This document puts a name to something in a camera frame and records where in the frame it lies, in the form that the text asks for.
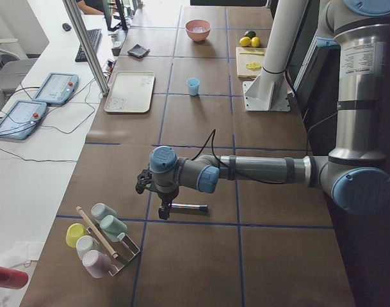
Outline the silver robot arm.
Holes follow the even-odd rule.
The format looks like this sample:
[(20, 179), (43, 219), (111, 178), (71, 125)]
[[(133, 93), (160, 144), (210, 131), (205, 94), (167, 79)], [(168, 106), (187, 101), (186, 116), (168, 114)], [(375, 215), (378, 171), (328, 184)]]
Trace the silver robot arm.
[(378, 130), (389, 37), (390, 1), (320, 2), (317, 44), (340, 50), (336, 143), (327, 155), (294, 159), (201, 152), (187, 159), (169, 146), (159, 146), (138, 175), (136, 191), (158, 195), (161, 219), (169, 218), (180, 187), (213, 193), (221, 178), (316, 187), (351, 214), (386, 207), (390, 176), (382, 169), (386, 157), (378, 145)]

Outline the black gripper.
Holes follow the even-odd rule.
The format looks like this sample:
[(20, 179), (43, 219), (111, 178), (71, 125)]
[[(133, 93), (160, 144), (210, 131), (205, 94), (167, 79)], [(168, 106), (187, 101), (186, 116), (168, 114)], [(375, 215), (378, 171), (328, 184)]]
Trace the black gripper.
[(161, 199), (161, 207), (158, 209), (158, 216), (162, 220), (168, 220), (170, 217), (169, 205), (179, 195), (179, 187), (177, 185), (160, 186), (157, 185), (157, 194)]

